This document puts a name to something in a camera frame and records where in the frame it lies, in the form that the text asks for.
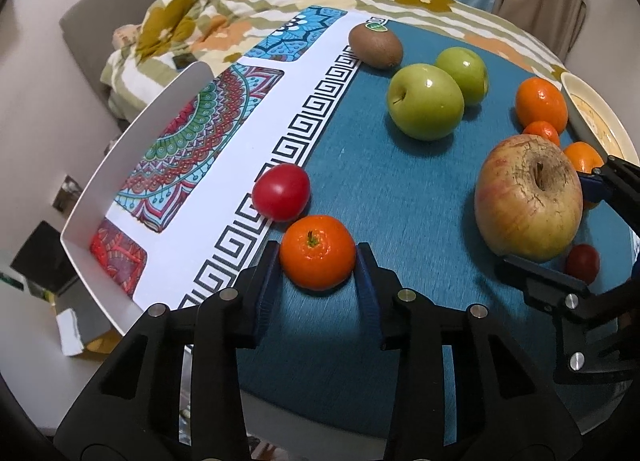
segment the orange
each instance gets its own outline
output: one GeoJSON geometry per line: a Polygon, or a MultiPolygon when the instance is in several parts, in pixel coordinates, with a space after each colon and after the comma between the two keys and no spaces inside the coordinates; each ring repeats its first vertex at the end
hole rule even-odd
{"type": "Polygon", "coordinates": [[[527,128],[522,131],[523,134],[534,134],[536,136],[543,137],[560,146],[560,138],[558,133],[554,129],[554,126],[548,121],[534,121],[527,125],[527,128]]]}
{"type": "Polygon", "coordinates": [[[528,78],[516,92],[516,114],[522,126],[548,121],[558,134],[566,128],[568,114],[562,92],[544,78],[528,78]]]}
{"type": "Polygon", "coordinates": [[[331,216],[294,222],[280,244],[280,264],[294,284],[323,291],[346,280],[356,263],[356,245],[344,225],[331,216]]]}
{"type": "MultiPolygon", "coordinates": [[[[576,141],[564,149],[564,155],[569,158],[571,164],[578,172],[590,174],[594,168],[604,165],[600,154],[588,143],[576,141]]],[[[584,209],[591,210],[598,206],[590,201],[584,202],[584,209]]]]}

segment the greek key pattern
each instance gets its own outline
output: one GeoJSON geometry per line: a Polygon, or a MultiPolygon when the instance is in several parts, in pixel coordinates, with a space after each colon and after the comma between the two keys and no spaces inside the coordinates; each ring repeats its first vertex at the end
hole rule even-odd
{"type": "MultiPolygon", "coordinates": [[[[372,20],[386,23],[381,18],[372,20]]],[[[273,147],[269,160],[262,166],[255,181],[278,164],[305,164],[359,66],[360,61],[346,46],[293,115],[287,132],[273,147]]],[[[233,285],[242,268],[251,264],[260,249],[270,223],[255,210],[251,193],[246,193],[238,205],[234,220],[223,230],[211,257],[204,261],[193,279],[195,286],[184,295],[178,307],[200,304],[210,295],[233,285]]]]}

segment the bedspread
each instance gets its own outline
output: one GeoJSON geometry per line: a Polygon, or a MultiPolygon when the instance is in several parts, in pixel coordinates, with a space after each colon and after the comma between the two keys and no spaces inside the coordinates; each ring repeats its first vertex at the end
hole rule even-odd
{"type": "MultiPolygon", "coordinates": [[[[261,40],[272,33],[277,36],[309,6],[357,9],[450,36],[561,87],[564,69],[544,44],[510,22],[455,0],[156,0],[137,41],[112,53],[102,72],[101,81],[111,87],[112,98],[131,107],[123,114],[118,102],[112,102],[114,113],[132,121],[179,73],[175,56],[191,53],[217,76],[261,40]]],[[[305,25],[299,28],[303,32],[305,25]]],[[[295,52],[293,41],[281,44],[269,50],[295,52]]]]}

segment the green apple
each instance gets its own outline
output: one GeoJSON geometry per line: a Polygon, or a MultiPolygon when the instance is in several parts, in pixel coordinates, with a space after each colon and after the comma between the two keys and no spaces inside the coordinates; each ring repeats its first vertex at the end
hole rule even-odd
{"type": "Polygon", "coordinates": [[[435,66],[456,81],[465,97],[465,105],[482,102],[489,90],[489,76],[477,53],[466,47],[450,47],[438,55],[435,66]]]}
{"type": "Polygon", "coordinates": [[[423,141],[452,133],[465,110],[455,80],[428,64],[412,64],[399,70],[391,78],[386,105],[400,130],[423,141]]]}

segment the red tomato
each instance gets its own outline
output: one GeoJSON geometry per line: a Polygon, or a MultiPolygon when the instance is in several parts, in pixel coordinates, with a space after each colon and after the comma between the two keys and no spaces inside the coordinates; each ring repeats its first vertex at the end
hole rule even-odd
{"type": "Polygon", "coordinates": [[[576,279],[591,284],[600,271],[600,254],[590,245],[574,246],[564,263],[564,272],[576,279]]]}
{"type": "Polygon", "coordinates": [[[302,213],[310,195],[306,172],[298,165],[282,163],[260,176],[251,199],[258,213],[276,222],[285,222],[302,213]]]}

